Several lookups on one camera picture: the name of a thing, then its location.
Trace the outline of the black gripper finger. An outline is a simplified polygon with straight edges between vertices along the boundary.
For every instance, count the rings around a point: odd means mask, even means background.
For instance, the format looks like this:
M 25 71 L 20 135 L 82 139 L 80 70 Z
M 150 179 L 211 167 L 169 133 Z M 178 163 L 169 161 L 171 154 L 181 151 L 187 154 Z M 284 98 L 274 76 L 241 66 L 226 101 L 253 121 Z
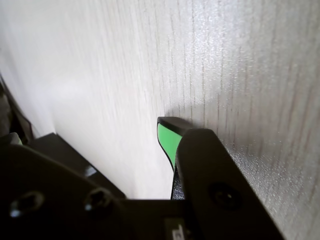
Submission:
M 0 146 L 3 240 L 128 240 L 130 227 L 111 192 L 13 141 Z

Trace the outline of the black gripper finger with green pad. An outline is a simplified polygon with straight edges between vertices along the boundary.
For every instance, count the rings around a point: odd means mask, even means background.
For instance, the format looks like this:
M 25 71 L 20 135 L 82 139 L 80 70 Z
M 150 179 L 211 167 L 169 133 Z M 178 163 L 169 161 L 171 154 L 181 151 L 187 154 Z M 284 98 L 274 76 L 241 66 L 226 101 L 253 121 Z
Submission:
M 180 137 L 173 166 L 204 240 L 281 240 L 278 227 L 217 135 L 179 117 L 157 126 Z

